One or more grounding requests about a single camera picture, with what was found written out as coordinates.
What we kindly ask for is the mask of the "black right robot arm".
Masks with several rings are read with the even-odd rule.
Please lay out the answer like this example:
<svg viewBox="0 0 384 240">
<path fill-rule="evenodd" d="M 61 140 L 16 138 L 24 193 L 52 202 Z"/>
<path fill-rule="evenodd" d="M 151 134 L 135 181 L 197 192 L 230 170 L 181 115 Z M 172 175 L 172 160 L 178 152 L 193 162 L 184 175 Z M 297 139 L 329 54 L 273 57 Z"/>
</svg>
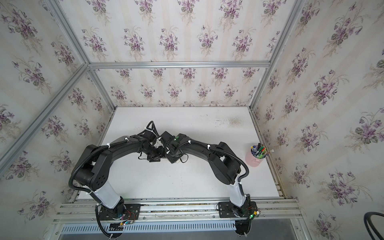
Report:
<svg viewBox="0 0 384 240">
<path fill-rule="evenodd" d="M 210 165 L 215 177 L 228 186 L 230 202 L 242 208 L 249 199 L 244 193 L 242 179 L 249 173 L 249 167 L 224 142 L 207 144 L 191 139 L 184 134 L 172 136 L 164 132 L 159 140 L 165 148 L 165 157 L 175 163 L 184 155 L 192 155 L 205 160 Z"/>
</svg>

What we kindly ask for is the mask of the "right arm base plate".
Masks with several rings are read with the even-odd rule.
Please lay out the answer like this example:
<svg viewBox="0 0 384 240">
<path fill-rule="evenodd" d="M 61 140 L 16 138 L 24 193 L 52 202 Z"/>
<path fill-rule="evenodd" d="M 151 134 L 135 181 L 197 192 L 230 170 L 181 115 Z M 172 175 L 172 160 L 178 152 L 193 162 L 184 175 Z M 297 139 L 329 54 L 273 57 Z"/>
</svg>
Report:
<svg viewBox="0 0 384 240">
<path fill-rule="evenodd" d="M 231 202 L 219 202 L 216 206 L 219 216 L 222 219 L 227 218 L 247 218 L 253 219 L 260 215 L 256 202 L 244 203 L 242 207 L 237 207 Z"/>
</svg>

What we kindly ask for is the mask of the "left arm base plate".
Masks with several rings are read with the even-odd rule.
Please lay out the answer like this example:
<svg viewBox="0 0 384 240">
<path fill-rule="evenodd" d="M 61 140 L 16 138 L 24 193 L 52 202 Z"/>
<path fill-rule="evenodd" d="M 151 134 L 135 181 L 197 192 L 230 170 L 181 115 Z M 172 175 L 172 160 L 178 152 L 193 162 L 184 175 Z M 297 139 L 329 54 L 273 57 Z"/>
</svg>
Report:
<svg viewBox="0 0 384 240">
<path fill-rule="evenodd" d="M 135 221 L 139 218 L 141 204 L 118 204 L 114 209 L 108 209 L 104 206 L 99 211 L 101 221 Z"/>
</svg>

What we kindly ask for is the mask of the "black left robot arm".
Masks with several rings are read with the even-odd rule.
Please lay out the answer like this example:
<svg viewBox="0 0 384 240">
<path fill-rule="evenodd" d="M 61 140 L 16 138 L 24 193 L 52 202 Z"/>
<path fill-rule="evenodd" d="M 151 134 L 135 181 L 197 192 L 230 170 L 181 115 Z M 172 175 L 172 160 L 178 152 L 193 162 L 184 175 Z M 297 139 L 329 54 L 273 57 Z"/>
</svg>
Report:
<svg viewBox="0 0 384 240">
<path fill-rule="evenodd" d="M 145 160 L 160 162 L 165 157 L 164 147 L 156 147 L 160 138 L 155 123 L 149 122 L 146 129 L 137 135 L 123 136 L 103 146 L 89 145 L 73 169 L 68 185 L 71 189 L 85 192 L 117 218 L 125 213 L 123 197 L 109 183 L 114 162 L 129 154 L 145 154 Z"/>
</svg>

